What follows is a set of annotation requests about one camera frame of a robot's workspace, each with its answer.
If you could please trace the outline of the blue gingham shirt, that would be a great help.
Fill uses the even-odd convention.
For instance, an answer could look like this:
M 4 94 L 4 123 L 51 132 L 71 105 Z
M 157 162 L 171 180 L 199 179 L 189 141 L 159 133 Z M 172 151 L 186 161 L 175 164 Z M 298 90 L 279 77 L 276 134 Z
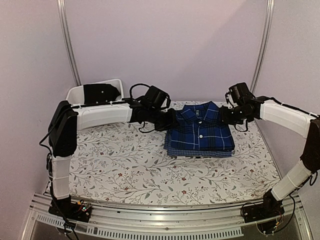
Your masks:
M 179 156 L 179 157 L 231 157 L 232 151 L 211 151 L 211 150 L 168 148 L 167 154 L 169 156 Z

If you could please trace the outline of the dark blue plaid shirt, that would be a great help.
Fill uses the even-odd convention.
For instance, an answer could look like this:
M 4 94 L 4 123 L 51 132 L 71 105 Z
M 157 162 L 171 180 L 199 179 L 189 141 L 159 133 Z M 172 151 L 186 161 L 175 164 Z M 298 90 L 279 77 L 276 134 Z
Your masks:
M 176 111 L 178 126 L 167 131 L 168 150 L 214 152 L 230 156 L 235 143 L 227 124 L 221 121 L 219 107 L 212 101 L 184 105 Z

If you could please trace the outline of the white plastic bin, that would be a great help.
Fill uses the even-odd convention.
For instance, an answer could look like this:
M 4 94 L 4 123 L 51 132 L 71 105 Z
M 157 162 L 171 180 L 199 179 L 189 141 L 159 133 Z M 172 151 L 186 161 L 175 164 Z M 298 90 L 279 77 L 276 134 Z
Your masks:
M 111 84 L 112 86 L 116 87 L 120 92 L 120 96 L 115 101 L 120 101 L 125 96 L 123 84 L 120 79 L 115 78 L 115 79 L 98 81 L 98 82 L 89 83 L 89 84 Z M 73 87 L 68 91 L 66 100 L 70 104 L 72 104 L 72 105 L 85 105 L 84 104 L 84 85 Z

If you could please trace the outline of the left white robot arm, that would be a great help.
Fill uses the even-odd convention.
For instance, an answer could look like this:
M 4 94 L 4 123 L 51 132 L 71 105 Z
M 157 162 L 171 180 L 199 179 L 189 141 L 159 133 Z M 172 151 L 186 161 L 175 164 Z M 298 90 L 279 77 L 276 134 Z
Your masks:
M 57 199 L 55 209 L 63 216 L 74 213 L 69 196 L 69 172 L 71 158 L 77 149 L 77 133 L 91 127 L 115 123 L 152 123 L 157 132 L 167 131 L 178 125 L 176 112 L 170 107 L 143 105 L 128 98 L 102 103 L 70 104 L 61 101 L 48 128 L 51 159 L 51 191 Z

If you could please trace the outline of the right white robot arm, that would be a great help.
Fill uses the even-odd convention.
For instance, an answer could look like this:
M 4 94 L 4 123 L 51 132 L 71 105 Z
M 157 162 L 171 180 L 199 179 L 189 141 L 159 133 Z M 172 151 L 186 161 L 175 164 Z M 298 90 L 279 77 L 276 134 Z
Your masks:
M 264 194 L 258 213 L 262 218 L 269 218 L 278 210 L 278 203 L 293 191 L 299 189 L 305 182 L 317 174 L 320 169 L 320 117 L 300 108 L 282 103 L 274 97 L 255 97 L 252 93 L 237 94 L 227 92 L 227 106 L 220 108 L 222 122 L 237 125 L 243 121 L 255 119 L 271 122 L 290 130 L 277 143 L 282 147 L 289 144 L 297 146 L 304 143 L 298 162 L 286 175 Z

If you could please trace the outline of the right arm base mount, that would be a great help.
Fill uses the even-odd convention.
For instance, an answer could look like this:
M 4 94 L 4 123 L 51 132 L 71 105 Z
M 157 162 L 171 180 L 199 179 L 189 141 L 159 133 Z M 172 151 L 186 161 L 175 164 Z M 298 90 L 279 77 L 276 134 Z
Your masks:
M 273 235 L 277 231 L 284 213 L 282 204 L 273 209 L 267 209 L 263 203 L 246 202 L 240 209 L 244 222 L 255 222 L 258 231 L 263 235 Z

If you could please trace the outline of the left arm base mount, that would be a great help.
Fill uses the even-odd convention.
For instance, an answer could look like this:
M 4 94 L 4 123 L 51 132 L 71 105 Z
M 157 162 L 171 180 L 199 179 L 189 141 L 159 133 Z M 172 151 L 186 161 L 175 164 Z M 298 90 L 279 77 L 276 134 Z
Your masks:
M 71 197 L 60 200 L 54 198 L 48 212 L 68 220 L 88 223 L 92 214 L 92 204 L 83 200 L 72 202 Z

